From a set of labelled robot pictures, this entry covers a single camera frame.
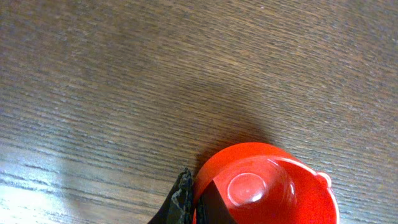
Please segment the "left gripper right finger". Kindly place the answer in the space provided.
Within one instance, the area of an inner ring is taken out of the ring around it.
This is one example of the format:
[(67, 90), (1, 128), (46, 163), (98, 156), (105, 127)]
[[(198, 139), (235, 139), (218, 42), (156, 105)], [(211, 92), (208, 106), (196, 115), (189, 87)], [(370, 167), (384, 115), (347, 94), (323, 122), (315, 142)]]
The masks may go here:
[(207, 185), (198, 200), (196, 224), (237, 224), (236, 220), (229, 213), (213, 181)]

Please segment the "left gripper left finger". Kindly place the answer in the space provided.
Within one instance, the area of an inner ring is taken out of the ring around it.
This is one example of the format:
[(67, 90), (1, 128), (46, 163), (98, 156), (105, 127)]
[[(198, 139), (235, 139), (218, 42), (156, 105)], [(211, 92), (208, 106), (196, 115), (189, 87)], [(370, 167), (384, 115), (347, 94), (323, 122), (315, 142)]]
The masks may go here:
[(181, 172), (159, 211), (148, 224), (191, 224), (193, 221), (193, 177)]

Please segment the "orange measuring scoop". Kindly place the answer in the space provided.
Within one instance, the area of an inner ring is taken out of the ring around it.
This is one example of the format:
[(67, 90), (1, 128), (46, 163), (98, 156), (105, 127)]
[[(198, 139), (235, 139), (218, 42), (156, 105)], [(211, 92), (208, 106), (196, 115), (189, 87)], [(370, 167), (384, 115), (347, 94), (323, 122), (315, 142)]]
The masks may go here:
[(194, 182), (194, 203), (213, 181), (237, 223), (340, 223), (330, 176), (261, 142), (210, 157)]

